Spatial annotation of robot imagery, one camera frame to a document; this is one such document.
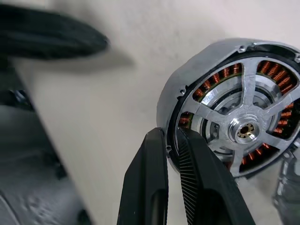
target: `dark gray surface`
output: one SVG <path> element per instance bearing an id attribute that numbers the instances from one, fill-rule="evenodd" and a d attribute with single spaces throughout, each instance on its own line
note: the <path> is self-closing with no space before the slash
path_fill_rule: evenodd
<path id="1" fill-rule="evenodd" d="M 11 61 L 7 57 L 0 57 L 0 90 L 22 89 L 24 87 Z"/>
<path id="2" fill-rule="evenodd" d="M 33 112 L 0 106 L 0 219 L 3 225 L 75 225 L 83 209 Z"/>

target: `blurry black object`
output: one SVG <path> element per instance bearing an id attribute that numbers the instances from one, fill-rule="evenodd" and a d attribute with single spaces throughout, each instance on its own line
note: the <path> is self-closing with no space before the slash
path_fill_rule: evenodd
<path id="1" fill-rule="evenodd" d="M 0 56 L 0 91 L 21 89 L 23 85 L 13 64 L 6 56 Z"/>
<path id="2" fill-rule="evenodd" d="M 78 215 L 78 225 L 92 225 L 87 211 L 82 210 Z"/>
<path id="3" fill-rule="evenodd" d="M 195 131 L 178 131 L 180 177 L 189 225 L 254 225 L 227 168 Z M 166 225 L 168 177 L 161 129 L 150 131 L 124 178 L 118 225 Z"/>
<path id="4" fill-rule="evenodd" d="M 168 173 L 163 132 L 150 131 L 124 178 L 118 225 L 165 225 Z"/>
<path id="5" fill-rule="evenodd" d="M 34 111 L 30 99 L 24 90 L 0 90 L 0 105 Z"/>
<path id="6" fill-rule="evenodd" d="M 103 51 L 108 39 L 94 28 L 56 13 L 0 4 L 0 54 L 43 60 Z"/>

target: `metal rim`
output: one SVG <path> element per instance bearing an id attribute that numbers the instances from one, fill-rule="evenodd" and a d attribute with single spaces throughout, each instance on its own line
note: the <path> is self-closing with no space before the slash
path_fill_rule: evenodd
<path id="1" fill-rule="evenodd" d="M 257 91 L 255 90 L 257 88 L 257 77 L 261 76 L 261 74 L 258 74 L 257 69 L 259 64 L 265 60 L 265 57 L 252 57 L 236 60 L 209 74 L 188 94 L 177 117 L 176 124 L 180 122 L 180 116 L 182 113 L 189 112 L 195 117 L 201 117 L 205 121 L 209 121 L 210 123 L 214 123 L 219 126 L 217 136 L 212 140 L 209 140 L 208 145 L 212 149 L 220 148 L 222 145 L 230 146 L 232 154 L 230 156 L 228 153 L 227 157 L 232 158 L 232 161 L 229 163 L 229 168 L 234 177 L 252 173 L 269 164 L 289 147 L 300 129 L 299 124 L 297 124 L 293 133 L 287 139 L 271 134 L 271 132 L 276 129 L 275 127 L 278 124 L 281 112 L 285 109 L 285 107 L 300 98 L 300 75 L 295 69 L 286 63 L 277 59 L 267 58 L 269 62 L 279 64 L 284 68 L 287 68 L 296 78 L 297 83 L 286 93 L 283 93 L 282 96 L 280 91 L 278 92 L 279 84 L 272 81 L 272 84 L 277 87 L 277 90 L 274 89 L 273 98 L 270 98 L 272 93 L 269 90 L 268 97 L 271 101 L 269 101 L 265 107 L 254 105 L 254 98 L 257 96 Z M 230 111 L 226 113 L 222 113 L 209 105 L 210 101 L 197 102 L 193 99 L 193 94 L 199 89 L 199 87 L 205 85 L 205 82 L 208 79 L 212 79 L 215 74 L 220 73 L 220 71 L 225 68 L 237 64 L 241 64 L 241 101 L 238 105 L 236 105 L 236 107 L 230 109 Z M 253 132 L 250 129 L 252 133 L 247 134 L 247 137 L 241 136 L 241 129 L 248 126 L 248 124 L 250 124 L 250 127 L 253 126 Z M 195 128 L 195 126 L 191 126 L 189 128 L 200 132 L 198 130 L 199 125 L 196 127 L 197 128 Z M 251 154 L 255 150 L 258 150 L 259 152 L 259 149 L 257 149 L 256 146 L 262 145 L 263 143 L 267 146 L 273 146 L 278 151 L 259 166 L 241 172 L 240 166 L 243 164 L 245 154 Z"/>

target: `center hub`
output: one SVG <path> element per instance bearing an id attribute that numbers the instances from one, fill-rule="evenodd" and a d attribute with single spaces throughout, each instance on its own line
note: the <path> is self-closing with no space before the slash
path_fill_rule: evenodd
<path id="1" fill-rule="evenodd" d="M 254 134 L 254 126 L 251 123 L 248 123 L 246 126 L 242 127 L 238 131 L 238 137 L 239 138 L 247 138 Z"/>
<path id="2" fill-rule="evenodd" d="M 259 133 L 259 123 L 253 115 L 245 115 L 233 119 L 228 128 L 229 138 L 239 144 L 247 144 L 255 141 Z"/>

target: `brushless motor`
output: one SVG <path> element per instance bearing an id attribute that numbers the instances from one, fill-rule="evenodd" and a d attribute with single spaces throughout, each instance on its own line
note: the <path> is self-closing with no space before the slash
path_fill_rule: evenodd
<path id="1" fill-rule="evenodd" d="M 172 165 L 178 170 L 180 127 L 199 132 L 234 177 L 278 159 L 300 131 L 299 63 L 292 46 L 243 38 L 192 57 L 171 75 L 157 105 Z"/>

